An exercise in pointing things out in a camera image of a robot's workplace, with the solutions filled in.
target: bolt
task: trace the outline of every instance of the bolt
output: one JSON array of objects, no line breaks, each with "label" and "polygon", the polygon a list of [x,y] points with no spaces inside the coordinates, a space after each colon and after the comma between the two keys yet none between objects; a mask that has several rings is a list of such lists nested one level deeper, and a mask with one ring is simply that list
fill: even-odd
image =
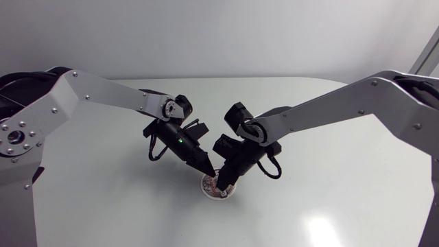
[{"label": "bolt", "polygon": [[415,123],[415,124],[413,125],[413,128],[414,128],[415,130],[420,130],[422,127],[423,127],[423,126],[422,126],[420,123]]}]

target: black cable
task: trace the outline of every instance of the black cable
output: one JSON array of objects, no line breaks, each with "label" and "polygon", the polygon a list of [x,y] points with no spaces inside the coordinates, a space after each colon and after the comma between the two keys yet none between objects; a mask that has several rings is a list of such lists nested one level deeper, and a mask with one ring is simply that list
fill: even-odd
[{"label": "black cable", "polygon": [[279,178],[282,176],[282,168],[281,168],[281,165],[279,165],[279,163],[277,162],[276,158],[274,158],[274,156],[273,156],[273,157],[269,157],[268,159],[269,159],[269,160],[273,163],[273,165],[277,168],[277,172],[278,172],[278,174],[277,174],[277,175],[273,175],[273,174],[268,173],[268,172],[265,170],[265,168],[262,166],[261,161],[258,161],[258,162],[257,162],[259,169],[261,169],[261,171],[262,171],[265,175],[267,175],[269,178],[272,178],[272,179],[279,179]]},{"label": "black cable", "polygon": [[425,82],[425,81],[416,81],[412,79],[397,79],[398,83],[400,83],[403,86],[411,86],[416,87],[417,89],[421,91],[425,91],[429,93],[431,96],[435,97],[436,99],[439,99],[439,90],[435,88],[432,84]]},{"label": "black cable", "polygon": [[17,72],[17,73],[10,73],[7,75],[4,75],[0,77],[0,89],[4,86],[8,85],[11,82],[15,82],[20,79],[24,78],[34,78],[36,80],[40,81],[47,81],[51,80],[54,77],[56,77],[56,74],[54,73],[48,73],[48,72]]},{"label": "black cable", "polygon": [[154,157],[154,155],[152,154],[152,150],[154,149],[154,147],[156,146],[156,141],[157,141],[157,134],[152,134],[151,135],[151,141],[150,141],[150,153],[148,154],[148,158],[150,158],[151,161],[158,161],[162,155],[164,155],[164,153],[167,150],[167,146],[165,148],[163,148],[163,150]]},{"label": "black cable", "polygon": [[199,119],[195,119],[192,122],[190,122],[189,124],[187,124],[185,127],[183,127],[183,130],[186,130],[187,128],[191,127],[194,124],[198,124]]}]

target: white tabletop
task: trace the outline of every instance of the white tabletop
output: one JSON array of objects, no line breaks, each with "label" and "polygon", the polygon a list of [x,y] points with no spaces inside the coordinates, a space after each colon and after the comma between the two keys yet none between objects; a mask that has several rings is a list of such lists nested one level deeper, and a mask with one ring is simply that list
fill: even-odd
[{"label": "white tabletop", "polygon": [[[186,95],[193,114],[185,123],[200,118],[208,126],[200,147],[214,167],[224,162],[212,151],[220,135],[239,139],[224,121],[234,103],[258,115],[344,86],[313,78],[120,82]],[[223,201],[207,198],[202,173],[171,151],[148,159],[142,130],[151,121],[82,102],[47,137],[46,170],[34,185],[39,246],[418,245],[433,198],[430,157],[372,115],[282,138],[282,177],[255,166]]]}]

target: metal frame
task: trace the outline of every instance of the metal frame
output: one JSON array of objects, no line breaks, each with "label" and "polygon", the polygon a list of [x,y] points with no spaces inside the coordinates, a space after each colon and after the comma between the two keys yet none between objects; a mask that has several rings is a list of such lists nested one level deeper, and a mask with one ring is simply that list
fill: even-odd
[{"label": "metal frame", "polygon": [[439,64],[439,27],[434,32],[423,52],[409,70],[414,75],[431,75]]}]

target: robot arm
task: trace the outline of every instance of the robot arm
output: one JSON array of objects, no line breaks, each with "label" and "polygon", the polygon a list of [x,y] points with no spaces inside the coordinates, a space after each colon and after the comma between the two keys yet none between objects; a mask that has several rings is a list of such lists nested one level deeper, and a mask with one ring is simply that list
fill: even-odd
[{"label": "robot arm", "polygon": [[215,175],[198,139],[201,123],[181,128],[192,113],[185,96],[136,90],[82,71],[56,67],[47,72],[13,73],[0,78],[0,245],[37,246],[32,184],[45,137],[70,119],[80,100],[136,110],[155,118],[143,131],[165,143],[188,165]]},{"label": "robot arm", "polygon": [[[280,107],[253,117],[241,104],[235,104],[225,120],[237,141],[222,135],[214,151],[226,161],[219,171],[218,189],[234,185],[254,164],[271,178],[281,176],[274,158],[281,152],[277,141],[287,134],[368,114],[374,114],[400,140],[432,157],[434,201],[420,246],[439,246],[439,80],[383,71],[349,84],[295,107]],[[259,159],[267,154],[278,168],[268,174]]]}]

